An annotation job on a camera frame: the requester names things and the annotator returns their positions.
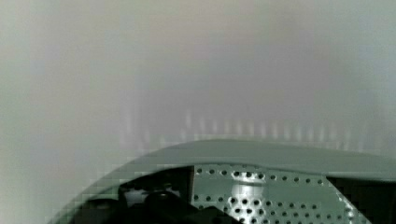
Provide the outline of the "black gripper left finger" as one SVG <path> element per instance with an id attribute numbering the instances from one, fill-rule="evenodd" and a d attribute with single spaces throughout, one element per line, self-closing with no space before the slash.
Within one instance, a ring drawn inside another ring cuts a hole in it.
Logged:
<path id="1" fill-rule="evenodd" d="M 71 224 L 242 224 L 215 206 L 191 204 L 194 168 L 163 170 L 117 187 L 115 199 L 90 199 Z"/>

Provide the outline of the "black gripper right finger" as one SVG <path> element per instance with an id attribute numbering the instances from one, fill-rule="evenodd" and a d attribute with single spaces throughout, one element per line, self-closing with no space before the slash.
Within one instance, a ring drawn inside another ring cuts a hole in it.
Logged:
<path id="1" fill-rule="evenodd" d="M 395 224 L 395 180 L 329 176 L 344 204 L 343 216 L 353 224 Z"/>

